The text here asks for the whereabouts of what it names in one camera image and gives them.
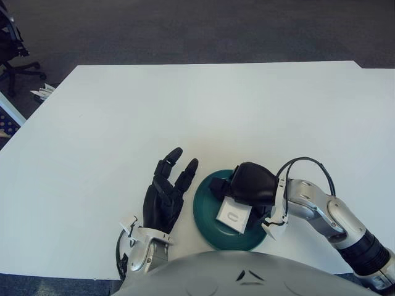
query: robot finger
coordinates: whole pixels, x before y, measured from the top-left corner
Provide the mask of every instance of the robot finger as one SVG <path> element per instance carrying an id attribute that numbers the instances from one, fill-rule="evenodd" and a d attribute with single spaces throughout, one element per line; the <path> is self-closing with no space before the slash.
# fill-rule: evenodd
<path id="1" fill-rule="evenodd" d="M 188 190 L 191 185 L 192 179 L 195 177 L 195 172 L 198 168 L 199 161 L 194 158 L 186 166 L 185 171 L 181 172 L 174 184 L 174 188 L 178 189 L 181 194 Z"/>
<path id="2" fill-rule="evenodd" d="M 180 158 L 181 154 L 183 153 L 183 149 L 177 147 L 176 149 L 172 150 L 163 160 L 159 160 L 154 175 L 163 176 L 167 179 L 170 176 L 170 172 L 172 171 L 172 167 L 174 167 L 177 160 Z"/>

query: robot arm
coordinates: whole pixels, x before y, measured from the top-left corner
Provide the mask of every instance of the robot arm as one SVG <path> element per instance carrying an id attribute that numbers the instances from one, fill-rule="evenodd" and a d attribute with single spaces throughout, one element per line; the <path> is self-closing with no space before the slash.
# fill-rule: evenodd
<path id="1" fill-rule="evenodd" d="M 381 294 L 395 289 L 395 254 L 383 247 L 342 200 L 304 180 L 288 181 L 287 191 L 288 213 L 305 219 L 325 236 L 365 287 Z"/>

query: office chair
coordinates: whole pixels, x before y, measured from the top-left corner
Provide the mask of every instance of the office chair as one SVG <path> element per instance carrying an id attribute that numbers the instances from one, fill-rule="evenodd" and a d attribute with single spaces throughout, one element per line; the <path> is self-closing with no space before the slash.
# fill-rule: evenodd
<path id="1" fill-rule="evenodd" d="M 15 75 L 38 75 L 40 79 L 45 80 L 47 77 L 44 72 L 28 71 L 28 68 L 40 69 L 38 62 L 30 63 L 23 66 L 13 67 L 8 62 L 14 57 L 29 56 L 29 52 L 23 46 L 23 39 L 20 36 L 18 28 L 15 26 L 14 19 L 8 14 L 6 6 L 0 0 L 0 65 L 4 65 L 3 74 L 0 75 L 0 81 L 10 78 L 8 86 L 8 95 L 15 96 Z"/>

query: small white box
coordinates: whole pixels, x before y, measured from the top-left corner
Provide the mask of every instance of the small white box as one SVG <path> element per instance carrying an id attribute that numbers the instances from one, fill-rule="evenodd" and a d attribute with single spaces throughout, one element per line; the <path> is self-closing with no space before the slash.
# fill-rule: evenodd
<path id="1" fill-rule="evenodd" d="M 217 220 L 240 233 L 244 233 L 251 208 L 250 205 L 243 205 L 235 202 L 231 197 L 225 196 Z"/>

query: chair leg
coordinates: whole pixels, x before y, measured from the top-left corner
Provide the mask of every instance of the chair leg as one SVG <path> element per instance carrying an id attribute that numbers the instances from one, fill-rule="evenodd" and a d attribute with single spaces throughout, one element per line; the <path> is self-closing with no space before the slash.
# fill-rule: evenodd
<path id="1" fill-rule="evenodd" d="M 9 72 L 10 83 L 8 84 L 8 95 L 15 96 L 15 73 Z"/>
<path id="2" fill-rule="evenodd" d="M 30 63 L 27 65 L 23 65 L 23 66 L 17 66 L 14 67 L 15 70 L 25 70 L 25 69 L 29 69 L 29 68 L 35 68 L 35 69 L 40 69 L 40 64 L 38 62 L 34 62 L 34 63 Z"/>
<path id="3" fill-rule="evenodd" d="M 4 71 L 2 75 L 0 75 L 0 81 L 3 81 L 4 79 L 8 78 L 10 75 L 7 71 Z"/>
<path id="4" fill-rule="evenodd" d="M 15 70 L 14 69 L 14 73 L 15 74 L 23 74 L 23 75 L 39 75 L 39 78 L 41 80 L 47 79 L 47 75 L 45 75 L 44 72 L 39 72 L 39 71 L 27 71 L 27 70 Z"/>
<path id="5" fill-rule="evenodd" d="M 42 72 L 38 72 L 38 71 L 28 71 L 28 70 L 17 70 L 15 69 L 15 74 L 24 74 L 24 75 L 41 75 Z"/>

